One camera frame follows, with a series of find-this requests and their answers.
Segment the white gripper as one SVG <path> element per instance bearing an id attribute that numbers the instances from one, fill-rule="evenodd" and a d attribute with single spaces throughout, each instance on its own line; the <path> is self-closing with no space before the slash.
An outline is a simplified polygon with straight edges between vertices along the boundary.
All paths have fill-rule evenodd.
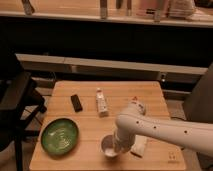
<path id="1" fill-rule="evenodd" d="M 126 153 L 133 145 L 133 135 L 116 130 L 113 134 L 113 148 L 116 153 Z"/>

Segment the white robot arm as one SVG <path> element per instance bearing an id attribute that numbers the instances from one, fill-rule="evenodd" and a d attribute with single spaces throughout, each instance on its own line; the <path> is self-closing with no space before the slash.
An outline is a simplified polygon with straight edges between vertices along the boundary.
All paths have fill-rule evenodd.
<path id="1" fill-rule="evenodd" d="M 129 151 L 136 135 L 189 148 L 213 157 L 213 124 L 163 120 L 144 116 L 145 107 L 131 101 L 116 117 L 113 143 L 117 151 Z"/>

